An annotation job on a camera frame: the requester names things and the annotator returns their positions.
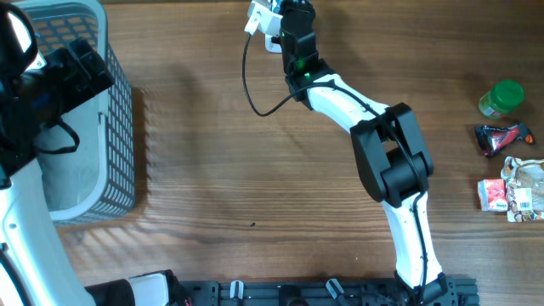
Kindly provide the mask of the red white small box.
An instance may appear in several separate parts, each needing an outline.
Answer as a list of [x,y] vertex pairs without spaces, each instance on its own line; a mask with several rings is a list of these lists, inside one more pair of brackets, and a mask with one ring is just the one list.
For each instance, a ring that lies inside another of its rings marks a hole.
[[499,213],[507,211],[505,182],[501,178],[479,181],[478,195],[483,211]]

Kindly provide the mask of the white brown snack pouch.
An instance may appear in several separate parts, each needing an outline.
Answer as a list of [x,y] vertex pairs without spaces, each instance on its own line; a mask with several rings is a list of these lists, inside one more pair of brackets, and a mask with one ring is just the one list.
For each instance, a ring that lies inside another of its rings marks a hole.
[[501,170],[505,181],[507,220],[523,223],[543,220],[543,160],[508,156]]

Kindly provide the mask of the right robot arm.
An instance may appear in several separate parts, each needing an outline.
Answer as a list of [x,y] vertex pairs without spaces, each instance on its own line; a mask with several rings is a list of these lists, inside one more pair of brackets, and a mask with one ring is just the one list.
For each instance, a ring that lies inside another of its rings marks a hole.
[[292,97],[348,131],[360,181],[388,219],[401,293],[415,305],[436,303],[447,283],[428,224],[428,179],[434,164],[414,112],[404,103],[388,106],[368,99],[319,56],[310,2],[284,1],[279,13]]

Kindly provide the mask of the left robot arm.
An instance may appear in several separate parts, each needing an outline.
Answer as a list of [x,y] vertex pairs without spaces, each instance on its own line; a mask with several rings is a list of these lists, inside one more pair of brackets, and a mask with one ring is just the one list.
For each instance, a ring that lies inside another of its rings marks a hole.
[[115,83],[103,58],[84,38],[55,49],[44,66],[26,13],[1,4],[1,282],[3,301],[24,305],[191,305],[170,269],[83,286],[50,218],[36,143],[60,127],[73,140],[53,155],[77,151],[80,138],[62,115]]

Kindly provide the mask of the blue mouthwash bottle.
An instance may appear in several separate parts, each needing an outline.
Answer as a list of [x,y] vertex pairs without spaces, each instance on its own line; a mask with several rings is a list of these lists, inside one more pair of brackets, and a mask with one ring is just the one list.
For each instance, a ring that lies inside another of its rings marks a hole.
[[281,11],[282,0],[273,0],[272,1],[272,11],[275,14],[278,14]]

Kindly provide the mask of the red black small packet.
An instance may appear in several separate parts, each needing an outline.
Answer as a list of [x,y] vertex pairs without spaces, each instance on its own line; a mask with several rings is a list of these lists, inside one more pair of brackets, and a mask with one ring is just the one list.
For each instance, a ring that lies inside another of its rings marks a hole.
[[496,156],[516,141],[522,141],[528,145],[536,144],[533,133],[521,122],[511,127],[478,125],[474,128],[474,133],[485,157]]

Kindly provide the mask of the green lid spice jar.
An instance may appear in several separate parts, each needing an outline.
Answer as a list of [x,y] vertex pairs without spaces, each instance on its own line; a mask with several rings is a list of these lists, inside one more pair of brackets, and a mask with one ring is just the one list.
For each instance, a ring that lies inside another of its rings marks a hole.
[[490,119],[499,119],[510,114],[523,101],[523,87],[513,80],[503,80],[479,100],[479,110]]

